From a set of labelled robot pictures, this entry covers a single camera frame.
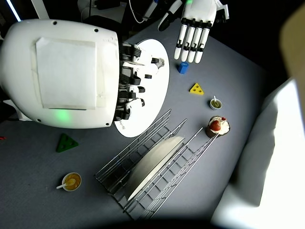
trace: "gray table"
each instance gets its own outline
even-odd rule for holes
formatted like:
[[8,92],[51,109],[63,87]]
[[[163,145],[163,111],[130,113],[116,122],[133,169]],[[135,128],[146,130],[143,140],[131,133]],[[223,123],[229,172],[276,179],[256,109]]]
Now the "gray table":
[[[179,74],[180,62],[173,60],[179,29],[179,21],[165,32],[153,24],[129,41],[154,38],[167,49],[171,75],[159,116],[172,109],[169,127],[187,118],[180,135],[189,138],[211,116],[225,116],[230,123],[230,134],[215,141],[155,216],[206,219],[220,200],[260,109],[265,71],[209,37],[201,63]],[[195,82],[204,96],[189,94]],[[214,94],[224,104],[220,111],[208,106]],[[56,153],[61,133],[80,145]],[[132,140],[121,136],[114,125],[72,130],[6,121],[0,124],[0,135],[7,137],[0,141],[0,228],[88,228],[129,220],[93,177]],[[196,150],[207,140],[201,132],[191,148]],[[81,174],[81,187],[72,193],[56,190],[71,171]]]

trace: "green triangle block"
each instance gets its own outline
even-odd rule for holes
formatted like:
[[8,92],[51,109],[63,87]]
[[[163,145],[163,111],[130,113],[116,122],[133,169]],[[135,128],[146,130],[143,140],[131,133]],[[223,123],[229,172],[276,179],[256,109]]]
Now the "green triangle block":
[[61,153],[63,151],[72,149],[77,146],[78,146],[78,143],[76,141],[74,141],[72,138],[70,138],[66,134],[62,134],[61,139],[59,140],[59,143],[57,145],[56,152]]

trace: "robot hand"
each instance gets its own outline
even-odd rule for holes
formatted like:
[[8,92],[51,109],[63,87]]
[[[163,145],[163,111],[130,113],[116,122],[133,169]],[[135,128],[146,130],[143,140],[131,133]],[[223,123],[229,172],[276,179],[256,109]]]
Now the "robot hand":
[[[158,30],[163,31],[174,20],[174,13],[182,6],[183,0],[176,0],[169,11],[162,18]],[[210,28],[215,21],[216,12],[222,10],[225,19],[229,19],[228,6],[219,0],[186,0],[181,19],[180,34],[177,41],[174,59],[199,63],[209,35]]]

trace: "red object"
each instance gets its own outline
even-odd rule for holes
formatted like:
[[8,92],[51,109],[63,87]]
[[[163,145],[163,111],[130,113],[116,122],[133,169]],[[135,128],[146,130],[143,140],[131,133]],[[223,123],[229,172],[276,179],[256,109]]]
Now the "red object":
[[217,120],[215,120],[214,122],[212,122],[210,124],[210,129],[214,130],[214,131],[219,131],[221,129],[221,127],[219,126],[219,122]]

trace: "wire basket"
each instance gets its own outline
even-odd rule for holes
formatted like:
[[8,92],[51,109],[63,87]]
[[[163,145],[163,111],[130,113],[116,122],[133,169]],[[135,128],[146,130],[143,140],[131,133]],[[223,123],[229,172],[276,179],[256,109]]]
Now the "wire basket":
[[166,127],[170,116],[171,110],[162,115],[95,174],[96,179],[105,187],[108,194],[132,219],[149,219],[154,216],[198,159],[218,137],[218,135],[214,136],[194,152],[188,145],[202,131],[203,127],[200,128],[186,144],[183,143],[177,149],[167,164],[149,180],[147,185],[133,199],[127,201],[124,186],[134,166],[156,144],[176,136],[187,120],[184,119],[176,128],[170,130]]

